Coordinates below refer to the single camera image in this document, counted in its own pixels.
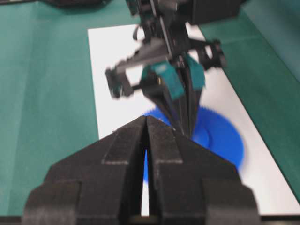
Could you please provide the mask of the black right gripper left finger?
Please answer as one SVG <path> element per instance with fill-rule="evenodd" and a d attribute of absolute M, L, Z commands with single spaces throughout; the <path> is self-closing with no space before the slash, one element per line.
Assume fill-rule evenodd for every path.
<path fill-rule="evenodd" d="M 53 164 L 33 189 L 24 225 L 123 225 L 141 213 L 146 117 Z"/>

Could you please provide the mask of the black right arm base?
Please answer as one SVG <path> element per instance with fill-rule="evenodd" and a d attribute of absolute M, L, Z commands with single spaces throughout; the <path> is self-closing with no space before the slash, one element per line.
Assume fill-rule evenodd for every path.
<path fill-rule="evenodd" d="M 42 2 L 48 3 L 56 7 L 89 7 L 106 4 L 107 0 L 42 0 Z"/>

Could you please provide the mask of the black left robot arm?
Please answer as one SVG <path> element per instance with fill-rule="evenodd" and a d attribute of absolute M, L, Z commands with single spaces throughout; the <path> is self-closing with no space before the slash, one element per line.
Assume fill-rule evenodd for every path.
<path fill-rule="evenodd" d="M 142 45 L 126 60 L 105 71 L 113 98 L 136 90 L 157 105 L 170 124 L 192 137 L 204 71 L 225 66 L 218 40 L 189 37 L 186 25 L 236 17 L 240 0 L 129 0 L 132 15 L 140 17 Z"/>

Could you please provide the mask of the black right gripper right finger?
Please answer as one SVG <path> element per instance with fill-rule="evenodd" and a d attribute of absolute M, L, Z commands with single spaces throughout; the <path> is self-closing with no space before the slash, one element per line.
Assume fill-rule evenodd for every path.
<path fill-rule="evenodd" d="M 234 164 L 147 117 L 151 211 L 161 225 L 258 225 L 254 194 Z"/>

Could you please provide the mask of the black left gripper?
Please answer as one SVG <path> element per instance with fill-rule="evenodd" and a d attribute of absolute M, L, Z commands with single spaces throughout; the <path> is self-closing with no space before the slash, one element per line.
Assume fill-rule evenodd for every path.
<path fill-rule="evenodd" d="M 186 24 L 199 25 L 227 18 L 222 0 L 128 0 L 131 15 L 141 19 L 142 45 L 125 61 L 107 69 L 105 76 L 113 98 L 142 89 L 170 124 L 192 136 L 202 89 L 204 70 L 225 65 L 218 40 L 201 41 L 188 36 Z M 185 84 L 181 69 L 186 74 Z"/>

